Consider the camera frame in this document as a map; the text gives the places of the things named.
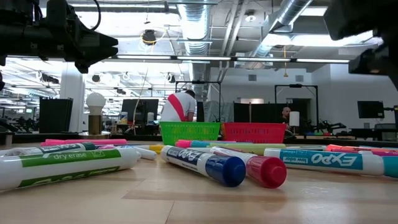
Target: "person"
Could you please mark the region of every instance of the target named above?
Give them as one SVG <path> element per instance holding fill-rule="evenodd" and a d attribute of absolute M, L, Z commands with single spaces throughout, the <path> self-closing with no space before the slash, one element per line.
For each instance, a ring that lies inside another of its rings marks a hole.
<path fill-rule="evenodd" d="M 161 121 L 193 121 L 195 103 L 192 90 L 171 94 L 163 106 Z"/>
<path fill-rule="evenodd" d="M 279 121 L 280 123 L 286 124 L 286 130 L 290 129 L 289 115 L 290 115 L 290 108 L 286 106 L 282 110 L 282 117 L 280 117 L 280 121 Z"/>

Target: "wooden table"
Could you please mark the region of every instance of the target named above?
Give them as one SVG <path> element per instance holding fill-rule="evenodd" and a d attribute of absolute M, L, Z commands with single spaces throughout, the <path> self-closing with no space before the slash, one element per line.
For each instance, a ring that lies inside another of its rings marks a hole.
<path fill-rule="evenodd" d="M 0 223 L 392 224 L 397 205 L 398 181 L 387 177 L 289 169 L 279 189 L 251 179 L 227 188 L 158 158 L 112 174 L 0 192 Z"/>

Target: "blue marker cap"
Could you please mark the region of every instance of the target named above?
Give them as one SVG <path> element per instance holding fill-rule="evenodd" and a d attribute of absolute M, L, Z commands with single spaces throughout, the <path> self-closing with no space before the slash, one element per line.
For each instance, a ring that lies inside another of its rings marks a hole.
<path fill-rule="evenodd" d="M 238 157 L 211 156 L 206 161 L 206 173 L 228 187 L 236 187 L 246 176 L 246 166 Z"/>
<path fill-rule="evenodd" d="M 210 145 L 210 142 L 205 141 L 192 141 L 191 147 L 207 147 Z"/>
<path fill-rule="evenodd" d="M 384 162 L 384 175 L 398 178 L 398 158 L 396 156 L 382 156 Z"/>

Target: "red marker cap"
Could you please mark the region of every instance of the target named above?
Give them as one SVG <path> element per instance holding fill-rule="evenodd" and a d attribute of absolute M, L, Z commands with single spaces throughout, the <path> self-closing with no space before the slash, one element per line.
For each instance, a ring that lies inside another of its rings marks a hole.
<path fill-rule="evenodd" d="M 246 173 L 270 189 L 281 186 L 287 175 L 285 164 L 279 158 L 268 156 L 250 158 L 246 164 Z"/>

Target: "black monitor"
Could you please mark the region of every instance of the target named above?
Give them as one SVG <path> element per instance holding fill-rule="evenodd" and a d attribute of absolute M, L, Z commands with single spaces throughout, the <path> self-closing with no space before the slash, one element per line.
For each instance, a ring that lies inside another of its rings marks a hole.
<path fill-rule="evenodd" d="M 136 105 L 137 105 L 137 100 L 123 100 L 122 112 L 127 112 L 128 121 L 133 121 L 134 109 Z M 158 105 L 159 105 L 158 99 L 139 100 L 136 110 L 136 121 L 146 122 L 148 112 L 152 112 L 154 114 L 154 120 L 156 120 Z"/>
<path fill-rule="evenodd" d="M 384 118 L 383 101 L 359 101 L 359 118 Z"/>

